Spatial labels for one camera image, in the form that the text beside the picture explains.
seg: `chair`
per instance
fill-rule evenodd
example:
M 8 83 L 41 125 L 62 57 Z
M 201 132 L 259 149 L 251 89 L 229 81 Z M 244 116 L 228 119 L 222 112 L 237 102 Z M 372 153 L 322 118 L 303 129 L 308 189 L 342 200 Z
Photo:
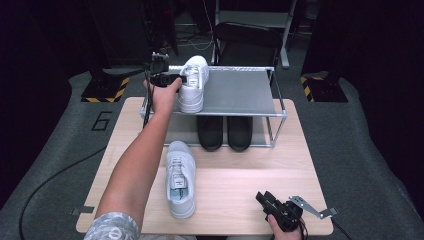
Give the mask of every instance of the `chair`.
M 214 27 L 216 66 L 277 67 L 283 40 L 271 28 L 222 22 Z M 270 85 L 273 74 L 269 72 Z

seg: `black cable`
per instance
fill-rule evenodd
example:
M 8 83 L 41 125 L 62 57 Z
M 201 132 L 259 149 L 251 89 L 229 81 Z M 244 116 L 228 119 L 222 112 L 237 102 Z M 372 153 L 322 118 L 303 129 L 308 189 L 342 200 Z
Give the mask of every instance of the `black cable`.
M 92 153 L 92 154 L 90 154 L 90 155 L 88 155 L 87 157 L 85 157 L 85 158 L 83 158 L 83 159 L 81 159 L 81 160 L 78 160 L 78 161 L 76 161 L 75 163 L 72 163 L 71 165 L 69 165 L 69 166 L 67 166 L 67 167 L 65 167 L 64 169 L 62 169 L 62 170 L 60 170 L 59 172 L 57 172 L 57 173 L 55 173 L 53 176 L 51 176 L 51 177 L 49 177 L 47 180 L 45 180 L 43 183 L 41 183 L 32 193 L 31 193 L 31 195 L 29 196 L 29 198 L 27 199 L 27 201 L 25 202 L 25 205 L 24 205 L 24 207 L 22 208 L 22 211 L 21 211 L 21 215 L 20 215 L 20 217 L 19 217 L 19 236 L 20 236 L 20 238 L 21 238 L 21 240 L 24 240 L 25 239 L 25 237 L 24 237 L 24 232 L 23 232 L 23 227 L 22 227 L 22 222 L 23 222 L 23 219 L 24 219 L 24 213 L 25 213 L 25 210 L 26 210 L 26 208 L 28 207 L 28 204 L 29 204 L 29 202 L 31 201 L 31 199 L 34 197 L 34 195 L 44 186 L 44 185 L 46 185 L 48 182 L 50 182 L 50 180 L 52 180 L 53 178 L 55 178 L 55 177 L 57 177 L 59 174 L 61 174 L 61 173 L 63 173 L 63 172 L 65 172 L 66 170 L 68 170 L 68 169 L 70 169 L 70 168 L 72 168 L 72 167 L 74 167 L 75 165 L 77 165 L 77 164 L 79 164 L 79 163 L 81 163 L 81 162 L 84 162 L 84 161 L 86 161 L 86 160 L 88 160 L 88 159 L 90 159 L 91 157 L 93 157 L 93 156 L 95 156 L 96 154 L 98 154 L 98 153 L 100 153 L 101 151 L 103 151 L 103 150 L 105 150 L 106 149 L 106 146 L 104 146 L 104 147 L 102 147 L 101 149 L 99 149 L 99 150 L 97 150 L 96 152 L 94 152 L 94 153 Z
M 352 238 L 349 236 L 349 234 L 347 234 L 347 232 L 340 227 L 340 225 L 338 223 L 336 223 L 336 221 L 334 221 L 333 218 L 331 218 L 331 222 L 334 224 L 334 226 L 336 226 L 340 231 L 342 231 L 342 233 L 347 237 L 347 239 L 352 240 Z

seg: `wooden tabletop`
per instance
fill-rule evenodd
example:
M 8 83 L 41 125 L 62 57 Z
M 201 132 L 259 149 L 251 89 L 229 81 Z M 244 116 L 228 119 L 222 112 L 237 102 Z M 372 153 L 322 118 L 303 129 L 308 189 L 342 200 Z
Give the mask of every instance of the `wooden tabletop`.
M 274 100 L 276 109 L 279 101 Z M 142 97 L 128 98 L 119 115 L 108 147 L 87 196 L 85 206 L 93 213 L 81 213 L 76 228 L 86 232 L 119 157 L 142 130 L 139 114 Z M 274 148 L 250 147 L 235 152 L 229 147 L 207 152 L 192 147 L 196 159 L 196 211 L 188 219 L 171 216 L 166 201 L 164 147 L 143 222 L 142 233 L 178 235 L 265 235 L 271 234 L 265 213 L 255 196 L 271 192 L 281 202 L 300 195 L 318 211 L 327 209 L 315 168 L 293 101 L 284 99 L 287 119 Z M 281 119 L 271 118 L 278 125 Z M 309 235 L 329 235 L 330 219 L 303 213 Z

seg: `black backdrop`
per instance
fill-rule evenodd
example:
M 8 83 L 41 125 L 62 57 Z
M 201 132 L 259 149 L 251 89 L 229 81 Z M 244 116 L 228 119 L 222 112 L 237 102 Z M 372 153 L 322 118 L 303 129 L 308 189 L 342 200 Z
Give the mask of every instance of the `black backdrop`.
M 325 0 L 302 73 L 337 72 L 357 88 L 372 140 L 423 217 L 422 9 L 420 0 Z

